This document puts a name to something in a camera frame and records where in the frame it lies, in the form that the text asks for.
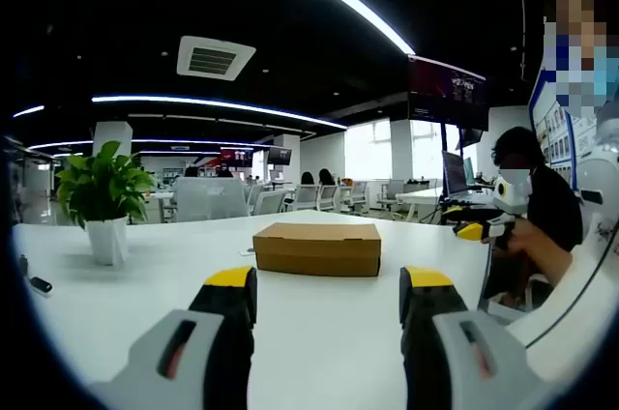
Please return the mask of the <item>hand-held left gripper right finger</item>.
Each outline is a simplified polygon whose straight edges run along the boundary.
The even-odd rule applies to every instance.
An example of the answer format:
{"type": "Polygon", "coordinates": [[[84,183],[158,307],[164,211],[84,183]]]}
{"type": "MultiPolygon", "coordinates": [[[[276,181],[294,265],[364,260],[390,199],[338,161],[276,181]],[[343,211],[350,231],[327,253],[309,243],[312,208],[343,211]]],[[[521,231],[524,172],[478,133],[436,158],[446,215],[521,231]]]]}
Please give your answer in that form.
{"type": "Polygon", "coordinates": [[[408,409],[528,409],[543,388],[523,345],[438,271],[400,269],[399,321],[408,409]]]}

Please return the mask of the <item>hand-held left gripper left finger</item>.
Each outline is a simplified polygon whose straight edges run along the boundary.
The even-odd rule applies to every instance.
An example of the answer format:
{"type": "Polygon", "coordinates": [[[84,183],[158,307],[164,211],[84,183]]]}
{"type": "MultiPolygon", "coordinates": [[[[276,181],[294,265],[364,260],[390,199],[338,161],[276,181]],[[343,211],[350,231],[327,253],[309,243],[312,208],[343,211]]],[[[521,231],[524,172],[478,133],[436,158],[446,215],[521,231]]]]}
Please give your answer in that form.
{"type": "Polygon", "coordinates": [[[127,364],[91,393],[107,409],[245,409],[257,276],[252,266],[207,278],[130,347],[127,364]]]}

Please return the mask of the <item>person's right hand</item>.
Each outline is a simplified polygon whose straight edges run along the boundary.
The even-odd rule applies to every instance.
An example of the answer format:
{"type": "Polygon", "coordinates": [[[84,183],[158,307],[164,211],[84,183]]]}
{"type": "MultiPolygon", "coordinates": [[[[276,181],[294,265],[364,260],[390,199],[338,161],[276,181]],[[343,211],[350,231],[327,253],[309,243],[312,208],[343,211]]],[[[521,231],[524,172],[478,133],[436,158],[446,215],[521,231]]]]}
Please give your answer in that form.
{"type": "Polygon", "coordinates": [[[525,219],[518,219],[513,227],[496,240],[496,246],[509,255],[526,251],[535,241],[537,228],[525,219]]]}

